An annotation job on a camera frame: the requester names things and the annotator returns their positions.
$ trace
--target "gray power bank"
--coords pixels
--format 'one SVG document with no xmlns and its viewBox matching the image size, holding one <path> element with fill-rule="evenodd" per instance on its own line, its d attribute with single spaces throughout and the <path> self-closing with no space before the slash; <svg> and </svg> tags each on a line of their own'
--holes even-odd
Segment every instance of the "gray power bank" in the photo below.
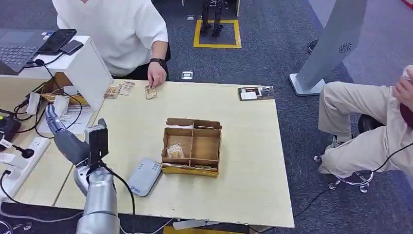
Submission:
<svg viewBox="0 0 413 234">
<path fill-rule="evenodd" d="M 161 174 L 161 164 L 150 158 L 144 158 L 132 172 L 128 185 L 138 196 L 147 196 Z"/>
</svg>

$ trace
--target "black wristwatch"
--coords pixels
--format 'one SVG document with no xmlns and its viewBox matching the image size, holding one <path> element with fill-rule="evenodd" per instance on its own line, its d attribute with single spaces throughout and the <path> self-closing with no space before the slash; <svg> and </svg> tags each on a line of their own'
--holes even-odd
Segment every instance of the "black wristwatch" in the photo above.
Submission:
<svg viewBox="0 0 413 234">
<path fill-rule="evenodd" d="M 159 65 L 161 65 L 161 67 L 167 72 L 168 71 L 168 67 L 167 67 L 167 62 L 165 62 L 165 60 L 161 59 L 161 58 L 152 58 L 149 63 L 151 62 L 157 62 L 159 63 Z"/>
</svg>

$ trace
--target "light wooden tabletop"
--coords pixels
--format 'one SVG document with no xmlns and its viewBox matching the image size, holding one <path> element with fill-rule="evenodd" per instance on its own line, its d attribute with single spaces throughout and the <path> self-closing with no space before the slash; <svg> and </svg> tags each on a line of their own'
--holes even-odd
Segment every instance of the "light wooden tabletop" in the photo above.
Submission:
<svg viewBox="0 0 413 234">
<path fill-rule="evenodd" d="M 223 127 L 218 178 L 161 175 L 147 197 L 135 196 L 137 215 L 294 227 L 274 100 L 239 101 L 237 88 L 246 86 L 180 82 L 166 82 L 146 100 L 148 82 L 134 82 L 130 96 L 105 100 L 96 118 L 109 129 L 104 162 L 126 180 L 140 159 L 161 161 L 168 117 Z M 119 212 L 131 213 L 128 190 L 117 179 L 115 185 Z M 84 203 L 70 175 L 56 206 L 83 209 Z"/>
<path fill-rule="evenodd" d="M 8 111 L 13 111 L 14 107 L 24 101 L 26 94 L 30 93 L 30 91 L 45 81 L 47 80 L 0 78 L 0 107 Z M 94 121 L 96 115 L 97 113 L 92 115 L 89 124 Z M 20 131 L 33 127 L 34 123 L 34 117 L 30 120 L 23 121 Z M 83 135 L 77 136 L 80 139 L 84 139 Z M 34 130 L 31 130 L 16 135 L 13 143 L 22 148 L 28 147 L 35 137 L 39 137 L 39 135 L 37 135 Z M 19 152 L 14 149 L 7 149 L 4 152 L 20 155 Z M 6 168 L 6 165 L 0 163 L 0 172 Z M 61 154 L 52 141 L 14 199 L 33 205 L 53 206 L 71 168 L 72 164 Z"/>
</svg>

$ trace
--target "cardboard box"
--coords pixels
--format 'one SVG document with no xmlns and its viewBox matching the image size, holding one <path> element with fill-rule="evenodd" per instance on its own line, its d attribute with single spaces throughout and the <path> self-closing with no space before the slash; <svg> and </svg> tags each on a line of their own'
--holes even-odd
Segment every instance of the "cardboard box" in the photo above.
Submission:
<svg viewBox="0 0 413 234">
<path fill-rule="evenodd" d="M 67 76 L 62 72 L 57 72 L 55 74 L 55 79 L 60 88 L 73 85 L 67 78 Z M 63 92 L 56 85 L 56 82 L 53 79 L 50 79 L 44 83 L 43 90 L 41 91 L 41 96 L 45 98 L 48 102 L 54 102 L 56 95 L 63 95 Z M 87 101 L 82 95 L 79 94 L 72 96 L 79 100 L 80 103 L 82 103 L 82 105 L 88 105 Z M 79 102 L 77 102 L 75 99 L 71 97 L 69 98 L 69 103 L 72 105 L 79 105 Z"/>
<path fill-rule="evenodd" d="M 166 174 L 218 177 L 221 129 L 221 124 L 216 121 L 168 118 L 164 131 L 162 171 Z M 175 144 L 181 145 L 184 158 L 168 156 L 167 148 Z"/>
</svg>

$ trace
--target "gray stand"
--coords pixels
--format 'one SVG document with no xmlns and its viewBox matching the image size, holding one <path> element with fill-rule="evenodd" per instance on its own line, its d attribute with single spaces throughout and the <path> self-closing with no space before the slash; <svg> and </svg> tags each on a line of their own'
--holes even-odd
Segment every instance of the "gray stand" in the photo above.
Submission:
<svg viewBox="0 0 413 234">
<path fill-rule="evenodd" d="M 367 1 L 336 1 L 314 51 L 297 74 L 290 74 L 298 96 L 318 95 L 322 79 L 357 47 Z"/>
</svg>

